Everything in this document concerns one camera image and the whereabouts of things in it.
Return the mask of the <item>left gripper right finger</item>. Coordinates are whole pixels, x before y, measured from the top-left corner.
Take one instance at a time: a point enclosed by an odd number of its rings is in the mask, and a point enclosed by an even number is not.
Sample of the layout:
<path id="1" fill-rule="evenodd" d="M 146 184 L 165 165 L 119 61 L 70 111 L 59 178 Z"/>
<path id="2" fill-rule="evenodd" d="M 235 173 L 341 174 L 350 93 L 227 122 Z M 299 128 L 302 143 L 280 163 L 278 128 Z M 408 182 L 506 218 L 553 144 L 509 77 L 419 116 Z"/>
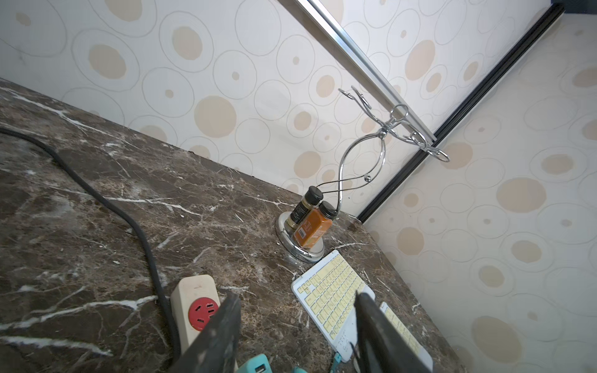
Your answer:
<path id="1" fill-rule="evenodd" d="M 431 372 L 407 346 L 371 296 L 357 293 L 356 362 L 360 372 Z"/>

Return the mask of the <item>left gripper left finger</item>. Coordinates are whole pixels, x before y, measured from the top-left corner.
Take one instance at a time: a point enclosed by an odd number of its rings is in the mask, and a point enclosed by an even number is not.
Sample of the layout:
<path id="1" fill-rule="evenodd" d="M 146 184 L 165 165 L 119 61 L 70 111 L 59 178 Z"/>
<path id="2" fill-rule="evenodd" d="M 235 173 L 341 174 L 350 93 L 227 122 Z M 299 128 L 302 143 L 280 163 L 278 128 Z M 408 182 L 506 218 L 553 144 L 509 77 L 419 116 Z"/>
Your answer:
<path id="1" fill-rule="evenodd" d="M 170 369 L 172 372 L 234 372 L 241 326 L 239 295 L 228 293 L 218 305 L 210 298 L 194 301 L 187 312 L 193 343 Z"/>

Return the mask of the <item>white wireless keyboard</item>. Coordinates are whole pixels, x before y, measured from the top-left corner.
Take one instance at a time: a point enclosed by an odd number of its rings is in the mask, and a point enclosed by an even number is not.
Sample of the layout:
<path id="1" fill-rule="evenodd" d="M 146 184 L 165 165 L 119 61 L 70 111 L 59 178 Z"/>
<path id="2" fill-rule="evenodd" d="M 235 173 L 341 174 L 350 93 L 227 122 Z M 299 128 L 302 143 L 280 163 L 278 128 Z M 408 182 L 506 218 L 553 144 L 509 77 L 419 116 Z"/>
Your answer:
<path id="1" fill-rule="evenodd" d="M 433 371 L 433 360 L 427 350 L 417 341 L 414 335 L 407 329 L 407 327 L 400 321 L 398 316 L 390 306 L 383 302 L 380 306 L 380 310 L 390 321 L 391 325 L 396 329 L 398 334 L 406 342 L 407 346 L 418 356 L 419 360 L 429 370 Z"/>
<path id="2" fill-rule="evenodd" d="M 358 345 L 355 297 L 375 298 L 374 291 L 337 250 L 293 281 L 292 291 L 342 362 L 350 361 Z"/>

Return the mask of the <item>teal charger plug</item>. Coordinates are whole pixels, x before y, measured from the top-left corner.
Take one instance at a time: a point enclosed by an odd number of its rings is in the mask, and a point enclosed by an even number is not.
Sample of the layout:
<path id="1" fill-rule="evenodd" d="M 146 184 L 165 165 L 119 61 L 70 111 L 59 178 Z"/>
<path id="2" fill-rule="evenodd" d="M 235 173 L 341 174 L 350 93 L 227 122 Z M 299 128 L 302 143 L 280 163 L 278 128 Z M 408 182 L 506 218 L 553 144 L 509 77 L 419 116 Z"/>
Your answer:
<path id="1" fill-rule="evenodd" d="M 265 354 L 259 354 L 239 366 L 236 373 L 272 373 L 269 360 Z"/>

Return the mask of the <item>beige red power strip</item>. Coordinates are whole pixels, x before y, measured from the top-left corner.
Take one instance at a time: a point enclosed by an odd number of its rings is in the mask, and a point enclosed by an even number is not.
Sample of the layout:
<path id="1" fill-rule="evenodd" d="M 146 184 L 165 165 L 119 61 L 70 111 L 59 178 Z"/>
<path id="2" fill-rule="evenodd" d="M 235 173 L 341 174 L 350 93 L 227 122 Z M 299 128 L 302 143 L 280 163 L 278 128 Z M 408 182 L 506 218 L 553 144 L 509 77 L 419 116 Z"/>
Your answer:
<path id="1" fill-rule="evenodd" d="M 219 299 L 209 275 L 180 280 L 171 297 L 181 355 L 171 372 L 235 372 L 241 326 L 241 301 L 228 293 Z"/>

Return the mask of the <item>orange spice bottle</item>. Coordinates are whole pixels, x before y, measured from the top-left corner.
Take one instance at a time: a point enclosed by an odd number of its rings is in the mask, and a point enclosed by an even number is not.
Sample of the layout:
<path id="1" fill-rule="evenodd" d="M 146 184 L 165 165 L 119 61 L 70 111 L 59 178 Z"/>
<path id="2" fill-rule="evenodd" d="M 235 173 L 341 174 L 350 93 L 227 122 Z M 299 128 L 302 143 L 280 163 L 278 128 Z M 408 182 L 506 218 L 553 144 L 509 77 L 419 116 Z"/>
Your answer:
<path id="1" fill-rule="evenodd" d="M 303 249 L 312 250 L 331 227 L 336 217 L 337 210 L 331 203 L 324 200 L 303 219 L 292 238 Z"/>

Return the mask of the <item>dark spice bottle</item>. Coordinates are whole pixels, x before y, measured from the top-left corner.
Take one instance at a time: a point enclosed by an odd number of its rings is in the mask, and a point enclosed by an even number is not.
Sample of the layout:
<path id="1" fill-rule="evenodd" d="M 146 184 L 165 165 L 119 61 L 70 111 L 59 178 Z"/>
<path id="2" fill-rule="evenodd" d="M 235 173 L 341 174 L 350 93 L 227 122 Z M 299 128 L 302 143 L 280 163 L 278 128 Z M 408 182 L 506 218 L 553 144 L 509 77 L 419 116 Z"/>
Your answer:
<path id="1" fill-rule="evenodd" d="M 317 186 L 310 186 L 303 199 L 295 206 L 285 220 L 285 230 L 292 234 L 301 221 L 323 200 L 323 192 Z"/>

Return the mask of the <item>chrome hook stand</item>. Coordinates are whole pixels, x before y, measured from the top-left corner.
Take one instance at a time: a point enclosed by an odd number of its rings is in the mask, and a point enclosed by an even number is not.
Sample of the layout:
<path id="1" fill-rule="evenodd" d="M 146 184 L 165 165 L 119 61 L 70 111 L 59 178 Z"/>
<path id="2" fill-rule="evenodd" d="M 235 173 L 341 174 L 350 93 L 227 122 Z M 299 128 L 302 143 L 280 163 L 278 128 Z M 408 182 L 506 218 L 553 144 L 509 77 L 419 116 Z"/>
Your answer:
<path id="1" fill-rule="evenodd" d="M 410 132 L 410 134 L 407 136 L 398 135 L 398 133 L 396 133 L 395 131 L 395 128 L 400 125 L 402 126 L 401 115 L 396 115 L 393 111 L 390 111 L 389 118 L 386 121 L 383 121 L 373 114 L 372 106 L 355 87 L 352 87 L 350 91 L 340 89 L 339 92 L 342 95 L 346 96 L 348 99 L 351 99 L 354 102 L 356 102 L 356 104 L 365 113 L 365 115 L 370 120 L 374 121 L 376 124 L 379 125 L 379 130 L 373 133 L 363 135 L 360 138 L 357 138 L 353 141 L 353 143 L 351 143 L 347 147 L 338 165 L 337 179 L 316 185 L 316 187 L 318 187 L 323 192 L 322 201 L 325 200 L 331 203 L 337 210 L 337 217 L 340 214 L 340 210 L 343 204 L 344 192 L 361 189 L 364 186 L 369 185 L 381 173 L 381 170 L 386 163 L 386 137 L 388 136 L 396 138 L 397 140 L 407 143 L 409 145 L 415 145 L 422 152 L 434 157 L 435 159 L 443 163 L 450 162 L 449 156 L 445 152 L 443 152 L 443 150 L 438 149 L 437 147 L 434 147 L 432 144 L 430 145 L 429 143 L 427 143 L 427 141 L 421 138 L 421 135 L 419 135 L 418 132 Z M 356 175 L 353 177 L 345 177 L 344 170 L 347 158 L 357 147 L 359 147 L 362 143 L 366 141 L 377 141 L 379 143 L 379 154 L 377 155 L 376 162 L 373 164 L 370 170 L 360 175 Z M 315 264 L 316 262 L 323 259 L 325 251 L 323 242 L 320 238 L 316 245 L 312 248 L 312 250 L 305 250 L 298 244 L 296 244 L 294 239 L 292 238 L 293 233 L 289 234 L 285 230 L 285 220 L 289 217 L 292 211 L 286 211 L 278 216 L 277 220 L 275 221 L 276 236 L 278 237 L 280 244 L 295 259 L 305 263 Z"/>

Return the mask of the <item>aluminium back rail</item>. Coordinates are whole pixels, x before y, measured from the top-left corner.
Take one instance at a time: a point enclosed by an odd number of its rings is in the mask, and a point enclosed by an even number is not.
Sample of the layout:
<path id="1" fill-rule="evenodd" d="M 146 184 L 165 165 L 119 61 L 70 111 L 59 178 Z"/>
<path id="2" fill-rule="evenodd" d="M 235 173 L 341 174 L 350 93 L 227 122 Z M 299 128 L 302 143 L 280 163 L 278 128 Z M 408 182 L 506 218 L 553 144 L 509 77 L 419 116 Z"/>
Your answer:
<path id="1" fill-rule="evenodd" d="M 295 2 L 303 13 L 311 19 L 323 35 L 331 42 L 331 54 L 353 75 L 368 93 L 375 97 L 387 111 L 401 115 L 401 124 L 410 132 L 418 132 L 430 145 L 435 135 L 406 100 L 395 90 L 381 71 L 369 60 L 364 51 L 349 36 L 340 23 L 332 17 L 320 1 L 298 0 Z"/>

